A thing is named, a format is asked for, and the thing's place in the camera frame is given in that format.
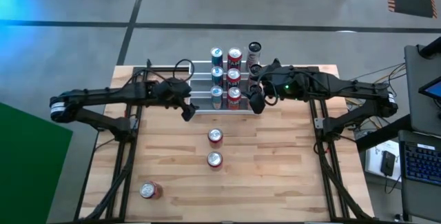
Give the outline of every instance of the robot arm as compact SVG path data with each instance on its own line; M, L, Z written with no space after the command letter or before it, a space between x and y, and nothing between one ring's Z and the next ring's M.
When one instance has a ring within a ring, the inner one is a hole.
M294 99L305 102L327 100L335 96L366 99L363 106L338 118L314 120L316 126L322 127L324 134L341 133L345 126L360 125L370 116L389 117L398 110L392 94L387 90L387 84L341 80L332 74L314 72L309 68L281 66L278 59L258 70L251 80L257 81L257 85L262 83L262 87L257 86L244 92L256 114L262 113L265 105L276 104L266 101L266 96L276 98L276 101Z
M122 88L99 90L72 90L50 99L50 117L58 123L80 121L98 129L110 130L116 141L133 138L132 125L127 117L117 119L86 110L84 106L109 103L127 103L129 105L164 106L166 109L182 108L182 118L189 121L198 109L193 104L186 104L191 87L182 79L174 77L162 82L142 81L126 83Z

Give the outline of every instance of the table leg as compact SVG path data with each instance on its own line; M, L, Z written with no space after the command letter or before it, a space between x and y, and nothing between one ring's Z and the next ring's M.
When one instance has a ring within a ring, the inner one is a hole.
M358 151L363 152L378 144L393 139L397 137L398 131L400 130L412 131L410 114L401 117L400 119L385 126L384 128L380 128L379 130L358 139L357 140Z

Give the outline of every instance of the green screen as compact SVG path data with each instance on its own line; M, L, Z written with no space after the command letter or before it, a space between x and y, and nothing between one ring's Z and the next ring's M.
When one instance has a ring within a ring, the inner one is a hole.
M71 138L70 130L0 103L0 223L46 223Z

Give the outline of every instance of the gray concrete floor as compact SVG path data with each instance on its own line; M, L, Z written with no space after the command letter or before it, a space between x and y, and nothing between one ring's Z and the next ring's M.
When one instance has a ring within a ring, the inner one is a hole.
M227 23L373 28L440 28L439 19L387 10L387 0L143 0L138 22ZM0 0L0 19L28 21L128 22L135 0ZM49 98L75 88L108 86L126 28L1 26L0 101L49 119ZM211 47L263 45L262 61L337 64L340 77L403 62L404 46L426 44L439 34L343 33L250 30L170 30L135 28L125 65L173 65L179 59L208 59ZM374 81L383 73L363 78ZM393 82L399 112L409 112L405 77ZM92 108L103 111L103 106ZM48 222L72 220L96 132L83 124L74 131ZM377 217L392 220L401 208L399 190L386 195L368 183Z

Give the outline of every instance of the wooden tabletop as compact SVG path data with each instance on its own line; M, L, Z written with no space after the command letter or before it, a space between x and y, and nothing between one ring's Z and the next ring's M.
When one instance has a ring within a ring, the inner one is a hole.
M319 67L338 75L336 65ZM111 86L121 87L132 70L133 66L115 67ZM328 100L327 107L330 116L347 112L343 98ZM107 105L105 114L123 116L124 109L125 104ZM217 149L224 164L218 172L206 161L213 151L207 140L212 128L224 133L223 146ZM103 132L97 145L111 138ZM315 140L309 104L301 101L281 101L261 115L195 115L189 122L182 120L181 110L144 109L126 221L328 221ZM108 191L117 147L111 142L95 152L80 216L87 216ZM345 187L373 216L355 143L342 139L336 149ZM162 185L163 197L141 198L139 188L145 181ZM119 212L121 192L122 187L114 214ZM333 193L341 216L335 188Z

